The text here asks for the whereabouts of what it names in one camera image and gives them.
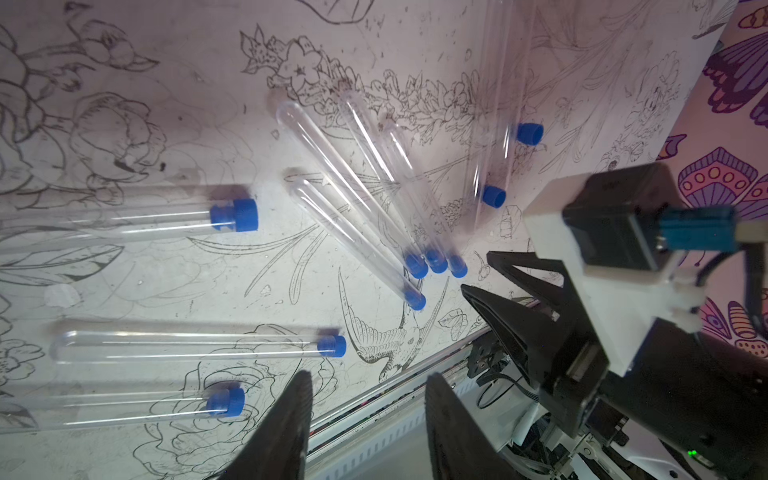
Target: bird drawing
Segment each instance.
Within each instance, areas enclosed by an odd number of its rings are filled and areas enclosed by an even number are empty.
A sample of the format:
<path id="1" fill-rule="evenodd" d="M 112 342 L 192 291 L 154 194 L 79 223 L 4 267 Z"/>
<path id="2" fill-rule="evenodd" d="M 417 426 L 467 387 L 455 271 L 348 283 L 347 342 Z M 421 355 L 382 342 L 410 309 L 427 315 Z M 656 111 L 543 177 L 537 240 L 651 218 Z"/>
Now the bird drawing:
<path id="1" fill-rule="evenodd" d="M 387 359 L 384 369 L 379 374 L 379 382 L 397 375 L 410 366 L 416 357 L 416 353 L 421 349 L 429 330 L 435 323 L 435 318 L 437 318 L 437 314 L 440 311 L 440 306 L 445 298 L 445 291 L 447 289 L 448 280 L 445 281 L 442 295 L 437 304 L 435 304 L 432 315 L 423 327 L 419 327 L 419 324 L 416 323 L 413 310 L 406 303 L 403 303 L 400 326 L 386 332 L 380 332 L 355 316 L 346 298 L 344 280 L 341 276 L 341 269 L 339 269 L 341 310 L 352 346 L 363 362 L 376 363 L 381 359 Z"/>

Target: pink fabric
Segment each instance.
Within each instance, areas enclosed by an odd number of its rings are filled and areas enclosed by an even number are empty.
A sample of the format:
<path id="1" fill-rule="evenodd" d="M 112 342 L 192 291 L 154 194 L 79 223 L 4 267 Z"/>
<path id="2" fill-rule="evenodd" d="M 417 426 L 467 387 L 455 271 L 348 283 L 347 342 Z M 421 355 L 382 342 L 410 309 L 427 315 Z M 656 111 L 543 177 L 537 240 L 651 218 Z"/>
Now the pink fabric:
<path id="1" fill-rule="evenodd" d="M 732 204 L 742 218 L 768 217 L 768 0 L 740 3 L 690 93 L 659 160 L 692 207 Z M 683 266 L 715 253 L 690 252 Z M 743 254 L 710 277 L 703 331 L 761 358 L 768 343 L 744 312 Z M 768 314 L 763 288 L 763 316 Z"/>

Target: test tube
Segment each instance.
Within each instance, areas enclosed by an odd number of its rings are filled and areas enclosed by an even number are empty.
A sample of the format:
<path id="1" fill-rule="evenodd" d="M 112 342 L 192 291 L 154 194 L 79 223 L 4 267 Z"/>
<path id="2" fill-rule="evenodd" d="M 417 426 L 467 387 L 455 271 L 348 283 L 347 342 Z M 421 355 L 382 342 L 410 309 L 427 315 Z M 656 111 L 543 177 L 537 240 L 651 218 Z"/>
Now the test tube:
<path id="1" fill-rule="evenodd" d="M 0 397 L 0 433 L 87 429 L 114 425 L 235 418 L 245 392 L 237 386 L 202 392 L 130 392 Z M 14 413 L 24 421 L 14 421 Z"/>
<path id="2" fill-rule="evenodd" d="M 153 328 L 163 329 L 157 322 Z M 346 341 L 339 335 L 197 333 L 175 329 L 170 332 L 70 330 L 56 336 L 50 354 L 56 363 L 119 363 L 340 357 L 346 351 Z"/>
<path id="3" fill-rule="evenodd" d="M 430 245 L 437 249 L 435 253 L 426 254 L 427 261 L 429 262 L 433 255 L 443 256 L 448 261 L 453 276 L 464 277 L 467 274 L 467 264 L 453 243 L 448 222 L 445 221 L 424 171 L 415 158 L 408 154 L 406 143 L 395 122 L 389 120 L 384 123 L 382 132 L 387 151 L 387 155 L 382 159 L 388 164 L 389 171 L 394 174 L 400 187 L 407 190 L 413 202 L 412 209 L 419 213 L 426 227 Z"/>
<path id="4" fill-rule="evenodd" d="M 293 182 L 293 199 L 346 247 L 368 270 L 384 282 L 412 309 L 421 310 L 426 298 L 307 180 Z"/>
<path id="5" fill-rule="evenodd" d="M 469 233 L 483 204 L 500 208 L 506 201 L 515 140 L 536 145 L 544 133 L 538 124 L 518 125 L 534 12 L 535 0 L 487 2 L 462 201 L 462 223 Z"/>
<path id="6" fill-rule="evenodd" d="M 398 188 L 395 175 L 390 171 L 386 152 L 379 130 L 373 125 L 365 101 L 354 91 L 345 91 L 339 96 L 339 112 L 346 126 L 355 138 L 362 155 L 376 173 L 384 191 L 389 195 L 392 205 L 400 217 L 407 223 L 413 240 L 425 254 L 427 264 L 435 273 L 448 269 L 448 261 L 439 247 L 430 243 L 433 237 L 427 232 L 430 227 L 422 221 L 422 212 L 415 208 L 415 202 L 409 194 L 408 186 Z"/>
<path id="7" fill-rule="evenodd" d="M 253 198 L 204 204 L 45 210 L 0 217 L 0 254 L 258 230 Z"/>
<path id="8" fill-rule="evenodd" d="M 428 272 L 416 245 L 381 208 L 355 171 L 344 161 L 326 135 L 295 101 L 284 101 L 277 109 L 277 121 L 290 131 L 315 158 L 317 165 L 351 208 L 355 209 L 379 239 L 413 275 L 424 278 Z"/>

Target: wire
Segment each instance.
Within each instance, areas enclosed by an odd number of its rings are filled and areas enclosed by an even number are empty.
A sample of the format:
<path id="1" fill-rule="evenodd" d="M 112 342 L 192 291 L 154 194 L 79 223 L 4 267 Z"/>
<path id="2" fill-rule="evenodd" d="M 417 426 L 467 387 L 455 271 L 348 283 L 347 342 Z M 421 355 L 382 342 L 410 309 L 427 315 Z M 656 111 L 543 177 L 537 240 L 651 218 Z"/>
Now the wire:
<path id="1" fill-rule="evenodd" d="M 520 391 L 522 392 L 523 395 L 527 396 L 529 399 L 533 400 L 534 402 L 538 402 L 538 396 L 535 393 L 531 392 L 530 390 L 526 389 L 524 386 L 522 386 L 520 384 L 520 380 L 523 378 L 522 375 L 520 375 L 520 378 L 517 379 L 517 380 L 513 379 L 512 377 L 510 377 L 508 375 L 505 375 L 504 373 L 497 373 L 496 375 L 494 375 L 494 377 L 495 377 L 494 381 L 491 382 L 487 387 L 485 387 L 485 390 L 483 390 L 482 393 L 480 394 L 480 396 L 478 397 L 478 401 L 475 404 L 478 409 L 480 409 L 480 410 L 487 409 L 489 406 L 491 406 L 494 403 L 496 403 L 502 396 L 506 395 L 507 392 L 512 390 L 512 387 L 514 387 L 514 386 L 517 386 L 520 389 Z M 500 394 L 498 394 L 496 396 L 496 398 L 494 398 L 490 402 L 486 403 L 485 405 L 480 406 L 480 402 L 482 401 L 482 399 L 485 396 L 486 392 L 488 390 L 490 390 L 490 388 L 493 385 L 495 385 L 495 380 L 496 379 L 508 380 L 512 384 L 509 387 L 507 387 L 507 389 L 504 392 L 501 392 Z"/>
<path id="2" fill-rule="evenodd" d="M 745 243 L 744 270 L 746 271 L 746 295 L 744 309 L 755 331 L 766 338 L 766 330 L 763 320 L 763 276 L 765 275 L 766 259 L 765 250 L 761 243 Z"/>
<path id="3" fill-rule="evenodd" d="M 763 320 L 763 276 L 765 275 L 765 252 L 761 243 L 742 243 L 739 251 L 744 252 L 744 271 L 746 272 L 746 294 L 744 309 L 750 324 L 763 338 L 768 336 L 768 329 Z M 704 286 L 710 274 L 736 252 L 720 252 L 712 257 L 696 275 L 696 286 Z"/>
<path id="4" fill-rule="evenodd" d="M 720 266 L 720 264 L 728 260 L 736 252 L 720 252 L 712 260 L 708 261 L 704 267 L 696 274 L 696 286 L 704 286 L 707 283 L 707 278 L 710 274 Z"/>

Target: blue screw cap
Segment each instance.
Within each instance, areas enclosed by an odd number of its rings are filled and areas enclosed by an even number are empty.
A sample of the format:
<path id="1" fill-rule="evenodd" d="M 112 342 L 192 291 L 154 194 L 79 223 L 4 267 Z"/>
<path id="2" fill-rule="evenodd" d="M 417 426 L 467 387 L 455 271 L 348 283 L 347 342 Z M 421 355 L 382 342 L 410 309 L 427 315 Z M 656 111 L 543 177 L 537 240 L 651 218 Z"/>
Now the blue screw cap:
<path id="1" fill-rule="evenodd" d="M 413 275 L 413 278 L 416 279 L 424 278 L 429 272 L 429 268 L 424 262 L 424 259 L 422 259 L 420 255 L 415 255 L 413 253 L 406 256 L 406 266 L 411 275 Z"/>
<path id="2" fill-rule="evenodd" d="M 242 198 L 232 202 L 235 210 L 235 231 L 252 232 L 259 230 L 259 210 L 253 198 Z"/>
<path id="3" fill-rule="evenodd" d="M 482 201 L 484 204 L 494 208 L 501 208 L 505 200 L 507 200 L 507 192 L 493 185 L 485 185 L 482 191 Z"/>
<path id="4" fill-rule="evenodd" d="M 459 255 L 451 255 L 451 273 L 456 278 L 464 278 L 467 275 L 467 264 Z"/>
<path id="5" fill-rule="evenodd" d="M 541 138 L 544 137 L 544 125 L 540 124 L 519 124 L 518 125 L 518 142 L 521 144 L 531 145 L 532 147 L 538 145 Z"/>
<path id="6" fill-rule="evenodd" d="M 417 312 L 427 304 L 427 299 L 420 292 L 406 292 L 406 302 Z"/>
<path id="7" fill-rule="evenodd" d="M 346 353 L 346 339 L 341 335 L 327 335 L 318 340 L 320 355 L 341 358 Z"/>
<path id="8" fill-rule="evenodd" d="M 427 250 L 425 257 L 429 268 L 435 273 L 443 273 L 448 269 L 448 261 L 438 250 Z"/>
<path id="9" fill-rule="evenodd" d="M 245 390 L 240 387 L 232 387 L 214 392 L 208 399 L 205 408 L 206 410 L 225 410 L 221 413 L 212 413 L 211 416 L 240 416 L 245 408 Z"/>
<path id="10" fill-rule="evenodd" d="M 210 222 L 216 230 L 221 227 L 233 228 L 236 232 L 259 230 L 259 211 L 253 198 L 232 200 L 231 206 L 210 209 Z"/>

